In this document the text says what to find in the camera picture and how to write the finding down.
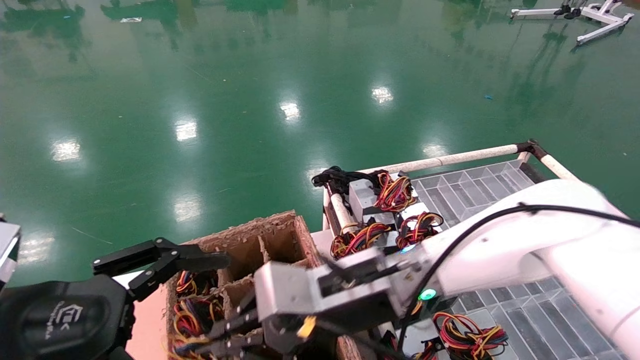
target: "green epoxy floor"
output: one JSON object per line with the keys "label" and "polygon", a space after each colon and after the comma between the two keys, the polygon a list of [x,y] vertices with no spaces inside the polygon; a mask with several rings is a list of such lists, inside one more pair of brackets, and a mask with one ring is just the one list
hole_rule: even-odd
{"label": "green epoxy floor", "polygon": [[13,285],[85,279],[101,254],[291,208],[315,231],[323,168],[527,138],[640,217],[637,20],[573,50],[595,25],[509,23],[557,0],[3,3]]}

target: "logo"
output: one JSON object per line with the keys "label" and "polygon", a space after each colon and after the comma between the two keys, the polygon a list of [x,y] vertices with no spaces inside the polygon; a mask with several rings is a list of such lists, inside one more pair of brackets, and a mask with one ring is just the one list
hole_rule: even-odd
{"label": "logo", "polygon": [[70,324],[75,323],[80,319],[80,314],[83,310],[81,306],[72,304],[62,307],[64,304],[64,301],[59,302],[56,307],[53,308],[51,315],[49,315],[47,331],[44,335],[46,340],[51,338],[51,333],[55,330],[56,326],[61,325],[60,330],[69,330],[71,329]]}

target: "black cable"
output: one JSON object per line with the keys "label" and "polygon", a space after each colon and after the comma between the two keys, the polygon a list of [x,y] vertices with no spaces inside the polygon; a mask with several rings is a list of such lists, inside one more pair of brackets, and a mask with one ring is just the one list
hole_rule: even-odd
{"label": "black cable", "polygon": [[411,310],[413,310],[416,306],[416,304],[418,303],[418,296],[420,295],[420,292],[422,291],[422,289],[427,286],[427,284],[429,283],[429,281],[431,280],[431,278],[433,277],[433,275],[435,274],[435,272],[438,270],[438,268],[440,268],[440,266],[442,265],[442,263],[447,259],[447,256],[449,256],[453,250],[460,245],[460,243],[462,241],[464,241],[464,239],[466,239],[469,235],[471,235],[472,233],[474,233],[476,230],[478,230],[480,227],[484,226],[485,224],[487,224],[488,222],[491,222],[497,218],[506,216],[506,215],[510,215],[510,214],[515,214],[515,213],[522,213],[522,212],[528,212],[528,213],[532,213],[532,214],[536,214],[539,211],[563,211],[565,213],[576,213],[576,214],[583,214],[583,215],[589,215],[592,217],[597,217],[597,218],[603,218],[606,220],[612,220],[612,221],[617,221],[617,222],[621,222],[622,224],[626,224],[629,226],[633,226],[633,227],[637,227],[640,228],[640,222],[636,221],[636,220],[631,220],[628,218],[623,218],[623,217],[619,217],[617,215],[612,215],[612,214],[607,214],[607,213],[602,213],[600,211],[595,211],[595,210],[589,210],[589,209],[581,209],[581,208],[574,208],[572,206],[561,206],[561,205],[519,205],[516,206],[514,208],[508,208],[508,209],[504,209],[504,210],[500,210],[496,213],[493,213],[483,219],[481,219],[480,221],[476,222],[475,224],[471,225],[471,227],[469,227],[467,230],[465,230],[464,233],[460,234],[443,252],[442,255],[433,263],[433,265],[431,266],[431,268],[429,268],[429,271],[427,271],[427,273],[424,275],[424,277],[422,278],[422,281],[420,282],[420,284],[418,285],[418,287],[415,289],[414,294],[412,295],[412,301],[411,304],[407,307],[407,314],[405,314],[403,320],[402,320],[402,330],[400,330],[400,337],[398,337],[398,351],[402,351],[402,346],[404,343],[404,335],[406,334],[406,329],[409,326],[409,321],[410,321],[410,316],[408,316],[408,314],[410,313]]}
{"label": "black cable", "polygon": [[371,182],[374,192],[380,190],[380,182],[378,181],[378,173],[374,171],[371,174],[365,174],[357,171],[344,171],[340,167],[330,167],[320,174],[311,178],[311,183],[315,187],[329,185],[331,190],[341,195],[349,195],[349,183],[352,181],[367,179]]}
{"label": "black cable", "polygon": [[[320,318],[316,318],[316,326],[324,329],[325,331],[328,331],[330,333],[332,333],[333,335],[336,336],[342,336],[345,334],[349,334],[350,331],[347,331],[346,329],[343,329],[341,327],[339,327],[338,325],[335,325],[334,323],[328,322],[326,320],[320,319]],[[412,358],[404,355],[402,352],[399,351],[395,351],[392,348],[388,348],[380,343],[377,343],[371,339],[367,339],[367,338],[363,338],[360,336],[357,336],[355,334],[351,334],[348,335],[350,338],[354,339],[356,342],[370,348],[371,350],[380,353],[380,354],[384,354],[386,356],[390,356],[393,357],[394,359],[398,359],[398,360],[413,360]]]}

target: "pink surface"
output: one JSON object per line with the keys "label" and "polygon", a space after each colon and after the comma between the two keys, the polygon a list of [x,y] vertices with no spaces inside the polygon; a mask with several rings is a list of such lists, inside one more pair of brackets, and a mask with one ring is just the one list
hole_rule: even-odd
{"label": "pink surface", "polygon": [[133,336],[127,343],[127,352],[135,360],[164,360],[168,356],[163,345],[167,344],[166,287],[160,286],[143,302],[135,303]]}

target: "black corner joint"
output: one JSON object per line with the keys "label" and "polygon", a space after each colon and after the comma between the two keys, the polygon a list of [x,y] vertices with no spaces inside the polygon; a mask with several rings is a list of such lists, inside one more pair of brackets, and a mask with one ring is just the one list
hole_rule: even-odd
{"label": "black corner joint", "polygon": [[518,152],[529,152],[538,160],[549,154],[536,139],[528,139],[526,142],[517,143],[516,146],[518,147]]}

